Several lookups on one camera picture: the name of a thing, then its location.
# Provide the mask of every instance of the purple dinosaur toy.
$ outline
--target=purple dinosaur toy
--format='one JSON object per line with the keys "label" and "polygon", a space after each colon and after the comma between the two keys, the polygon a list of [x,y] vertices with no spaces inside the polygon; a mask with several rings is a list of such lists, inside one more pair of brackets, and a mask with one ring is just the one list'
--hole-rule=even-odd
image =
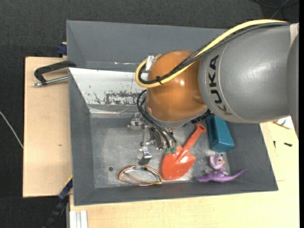
{"label": "purple dinosaur toy", "polygon": [[198,176],[196,178],[196,180],[198,180],[200,182],[207,182],[207,181],[226,182],[226,181],[234,180],[239,175],[241,175],[244,171],[247,171],[247,170],[248,169],[243,169],[232,176],[226,176],[222,170],[218,170],[215,173],[207,171],[206,172],[208,174],[207,176]]}

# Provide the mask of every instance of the black clamp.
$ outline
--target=black clamp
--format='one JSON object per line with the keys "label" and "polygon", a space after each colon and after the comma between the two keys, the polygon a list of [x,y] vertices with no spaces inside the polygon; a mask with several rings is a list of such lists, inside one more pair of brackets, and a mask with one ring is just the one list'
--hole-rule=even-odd
{"label": "black clamp", "polygon": [[59,70],[65,67],[76,67],[76,64],[72,61],[64,61],[64,62],[60,62],[60,63],[55,63],[55,64],[51,64],[48,66],[43,66],[40,68],[37,68],[34,72],[34,76],[40,81],[39,83],[35,83],[34,86],[43,86],[43,85],[47,85],[50,83],[55,83],[61,80],[65,80],[68,79],[68,76],[65,77],[60,77],[60,78],[55,78],[55,79],[51,79],[51,80],[46,80],[43,77],[43,74],[45,73],[49,73],[55,70]]}

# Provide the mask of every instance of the white cable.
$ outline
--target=white cable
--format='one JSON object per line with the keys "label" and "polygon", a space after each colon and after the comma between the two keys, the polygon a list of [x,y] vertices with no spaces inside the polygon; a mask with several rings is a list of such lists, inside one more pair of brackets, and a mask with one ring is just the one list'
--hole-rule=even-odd
{"label": "white cable", "polygon": [[10,129],[12,130],[12,132],[14,133],[16,139],[18,140],[20,146],[22,147],[23,149],[23,144],[21,143],[19,137],[17,136],[15,130],[13,129],[13,127],[10,125],[10,123],[8,122],[8,120],[6,119],[5,115],[0,111],[0,115],[3,117],[3,119],[6,121],[7,125],[10,127]]}

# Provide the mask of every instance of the dark floor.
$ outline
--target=dark floor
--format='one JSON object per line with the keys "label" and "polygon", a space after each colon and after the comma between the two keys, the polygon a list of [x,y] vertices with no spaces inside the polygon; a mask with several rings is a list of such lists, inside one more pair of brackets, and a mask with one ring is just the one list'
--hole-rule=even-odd
{"label": "dark floor", "polygon": [[[0,0],[0,111],[23,139],[23,58],[58,57],[66,19],[208,28],[271,17],[299,22],[299,4],[291,6],[297,0],[259,1],[264,5],[251,0]],[[1,228],[40,228],[56,205],[56,198],[22,199],[22,158],[0,116]],[[64,217],[56,227],[65,227]]]}

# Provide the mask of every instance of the blue block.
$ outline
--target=blue block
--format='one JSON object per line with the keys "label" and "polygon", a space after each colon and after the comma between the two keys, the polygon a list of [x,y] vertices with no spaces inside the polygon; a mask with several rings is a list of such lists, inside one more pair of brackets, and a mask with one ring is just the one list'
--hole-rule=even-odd
{"label": "blue block", "polygon": [[234,147],[234,142],[225,120],[211,115],[206,120],[209,146],[216,152],[227,152]]}

